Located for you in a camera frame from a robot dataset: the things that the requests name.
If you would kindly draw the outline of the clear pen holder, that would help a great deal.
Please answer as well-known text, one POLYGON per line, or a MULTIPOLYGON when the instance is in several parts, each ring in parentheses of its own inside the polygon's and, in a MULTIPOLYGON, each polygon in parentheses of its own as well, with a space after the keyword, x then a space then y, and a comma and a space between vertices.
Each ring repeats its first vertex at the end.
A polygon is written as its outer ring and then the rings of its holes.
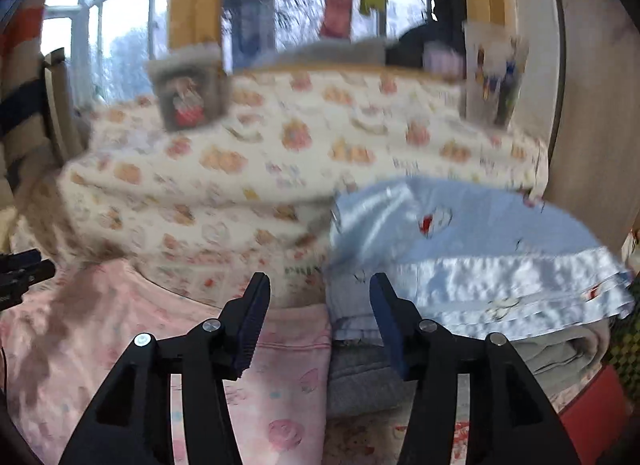
POLYGON ((463 24, 465 118, 480 127, 506 130, 520 95, 528 41, 495 24, 463 24))

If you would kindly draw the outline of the bear print headboard cover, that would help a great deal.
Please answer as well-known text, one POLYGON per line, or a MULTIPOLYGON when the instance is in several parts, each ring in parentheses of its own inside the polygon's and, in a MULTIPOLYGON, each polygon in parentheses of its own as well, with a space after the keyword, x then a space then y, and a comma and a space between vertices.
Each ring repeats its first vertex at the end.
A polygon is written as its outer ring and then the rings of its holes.
POLYGON ((236 76, 224 117, 170 132, 154 98, 98 107, 56 186, 63 254, 124 257, 168 291, 219 306, 270 276, 278 307, 320 303, 336 196, 396 177, 540 195, 548 154, 459 114, 462 90, 389 72, 236 76))

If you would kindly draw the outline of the striped Paris curtain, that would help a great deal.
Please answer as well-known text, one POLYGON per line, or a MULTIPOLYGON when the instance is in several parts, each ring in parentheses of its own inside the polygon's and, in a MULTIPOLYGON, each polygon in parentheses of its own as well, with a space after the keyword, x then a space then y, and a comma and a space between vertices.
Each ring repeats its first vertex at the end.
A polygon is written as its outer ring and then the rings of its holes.
POLYGON ((9 233, 28 233, 43 253, 58 255, 53 191, 61 161, 47 120, 40 37, 43 2, 23 4, 1 33, 1 214, 9 233))

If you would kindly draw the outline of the green checkered basket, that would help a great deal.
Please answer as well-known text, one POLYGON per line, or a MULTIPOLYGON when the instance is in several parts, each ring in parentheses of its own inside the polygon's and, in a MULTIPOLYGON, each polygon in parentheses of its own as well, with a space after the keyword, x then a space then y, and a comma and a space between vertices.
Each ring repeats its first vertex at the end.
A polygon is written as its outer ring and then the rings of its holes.
POLYGON ((628 399, 632 403, 638 404, 640 388, 639 277, 636 277, 631 283, 629 292, 634 298, 634 309, 626 318, 614 321, 605 362, 613 367, 628 399))

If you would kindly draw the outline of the wooden cabinet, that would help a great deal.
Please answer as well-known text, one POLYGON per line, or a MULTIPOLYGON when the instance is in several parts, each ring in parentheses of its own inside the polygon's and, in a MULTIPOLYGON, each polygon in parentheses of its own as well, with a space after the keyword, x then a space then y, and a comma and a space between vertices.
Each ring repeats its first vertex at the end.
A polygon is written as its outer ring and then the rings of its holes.
POLYGON ((559 0, 562 110, 546 199, 618 253, 639 224, 639 32, 620 0, 559 0))

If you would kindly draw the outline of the light blue folded blanket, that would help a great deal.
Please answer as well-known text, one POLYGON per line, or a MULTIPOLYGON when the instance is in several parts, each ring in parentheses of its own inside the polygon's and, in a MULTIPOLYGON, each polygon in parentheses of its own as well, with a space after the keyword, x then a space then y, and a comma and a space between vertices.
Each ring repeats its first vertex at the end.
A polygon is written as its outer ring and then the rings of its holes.
POLYGON ((381 339, 371 277, 449 332, 512 339, 624 317, 631 276, 582 222, 515 192, 409 177, 340 196, 326 303, 338 341, 381 339))

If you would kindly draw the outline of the pink cartoon print pants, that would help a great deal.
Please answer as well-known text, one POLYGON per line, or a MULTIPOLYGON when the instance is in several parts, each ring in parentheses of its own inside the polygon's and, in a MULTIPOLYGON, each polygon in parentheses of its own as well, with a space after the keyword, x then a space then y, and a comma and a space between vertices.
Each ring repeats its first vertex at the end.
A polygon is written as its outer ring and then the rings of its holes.
POLYGON ((122 260, 1 272, 6 464, 318 464, 330 359, 321 305, 270 306, 267 275, 222 309, 122 260))

